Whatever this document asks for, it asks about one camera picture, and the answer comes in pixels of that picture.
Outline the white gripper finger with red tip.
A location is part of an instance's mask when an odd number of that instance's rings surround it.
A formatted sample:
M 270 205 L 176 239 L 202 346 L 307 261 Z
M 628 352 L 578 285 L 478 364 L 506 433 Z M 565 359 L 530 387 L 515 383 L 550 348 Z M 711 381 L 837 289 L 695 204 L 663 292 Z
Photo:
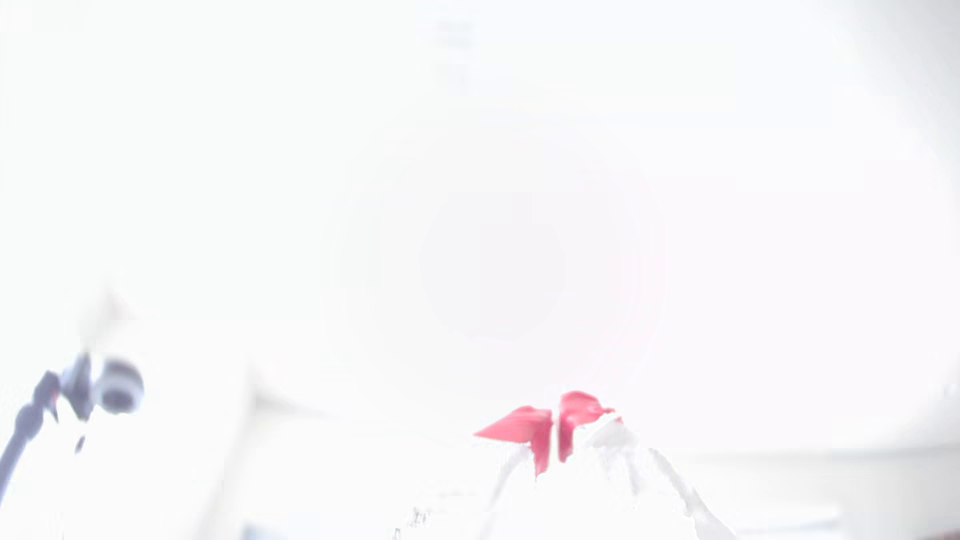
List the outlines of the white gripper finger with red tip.
M 694 485 L 614 408 L 582 391 L 558 405 L 558 458 L 583 475 L 579 485 L 624 539 L 735 539 Z
M 553 429 L 551 409 L 523 405 L 474 432 L 497 457 L 482 488 L 475 539 L 528 538 L 541 478 L 551 464 Z

